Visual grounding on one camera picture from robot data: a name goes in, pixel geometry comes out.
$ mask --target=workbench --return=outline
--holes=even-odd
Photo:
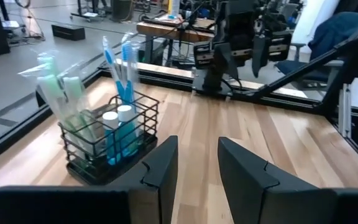
[[[191,76],[144,63],[139,69]],[[151,85],[140,85],[139,91],[160,102],[158,142],[171,135],[179,139],[172,223],[232,223],[218,166],[220,136],[317,187],[358,187],[358,154],[322,116]],[[302,95],[284,88],[278,92]],[[112,79],[101,77],[87,93],[90,106],[97,108],[116,94],[116,88]],[[60,128],[50,116],[0,155],[0,186],[80,185],[68,174],[66,163]]]
[[[168,14],[156,18],[156,20],[164,21],[172,24],[179,24],[180,19],[168,19]],[[197,19],[194,27],[208,27],[214,21],[210,19]],[[173,40],[179,40],[180,31],[174,27],[161,26],[155,24],[149,24],[146,22],[140,22],[136,25],[136,30],[140,34],[144,34],[145,38],[145,63],[151,63],[153,52],[153,39],[156,37],[163,37],[169,39],[168,58],[172,55]],[[214,34],[206,32],[196,32],[194,30],[186,30],[182,35],[181,40],[184,42],[199,42],[208,41],[214,37]]]

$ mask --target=toothbrush head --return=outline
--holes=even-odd
[[[60,88],[59,81],[55,75],[38,77],[37,82],[45,95],[52,96],[53,98],[65,98],[65,94]]]
[[[133,49],[129,41],[125,42],[122,45],[122,60],[125,62],[132,61],[133,59]]]
[[[65,77],[63,82],[68,101],[76,101],[84,95],[84,89],[79,77]]]
[[[108,50],[104,50],[104,56],[106,57],[106,61],[109,65],[112,65],[112,58],[110,52]]]

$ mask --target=blue toothbrush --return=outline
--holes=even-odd
[[[104,50],[104,57],[106,58],[106,61],[107,61],[108,65],[110,66],[111,75],[112,75],[113,79],[116,81],[116,86],[117,86],[117,91],[118,91],[119,96],[124,101],[124,104],[132,103],[134,100],[134,94],[133,94],[134,89],[133,89],[132,83],[130,80],[128,80],[123,75],[120,78],[118,71],[116,70],[116,66],[115,66],[116,60],[114,58],[114,54],[112,54],[110,47],[109,47],[109,42],[105,36],[103,37],[103,50]]]
[[[126,89],[124,90],[123,93],[123,97],[122,99],[124,99],[127,103],[132,103],[134,101],[134,86],[132,84],[133,81],[133,75],[134,75],[134,71],[133,71],[133,50],[132,50],[132,45],[130,41],[126,41],[125,43],[123,43],[122,45],[122,65],[124,66],[126,63]]]

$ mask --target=white bottle cap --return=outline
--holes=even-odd
[[[118,120],[118,114],[113,111],[105,112],[103,115],[103,124],[109,126],[110,128],[118,128],[119,120]]]
[[[134,118],[135,111],[129,105],[122,105],[118,107],[118,119],[122,122],[126,122]]]

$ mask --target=blue bottle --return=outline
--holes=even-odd
[[[116,165],[121,160],[121,148],[117,141],[117,133],[114,130],[119,126],[118,114],[113,111],[105,112],[103,115],[104,135],[106,137],[107,160],[110,165]]]
[[[120,145],[123,147],[122,155],[125,157],[133,156],[137,153],[137,130],[135,130],[136,120],[130,121],[135,116],[132,106],[122,105],[118,107],[119,129],[118,135]]]

